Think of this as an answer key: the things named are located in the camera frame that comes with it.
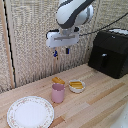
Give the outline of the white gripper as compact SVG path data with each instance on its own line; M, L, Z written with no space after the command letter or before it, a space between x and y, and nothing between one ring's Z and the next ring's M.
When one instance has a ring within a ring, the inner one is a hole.
M63 35L58 29L50 30L46 34L46 46L49 48L74 45L79 41L79 34L73 32L70 35ZM70 48L66 48L66 54L70 53ZM54 51L54 57L58 56L57 50Z

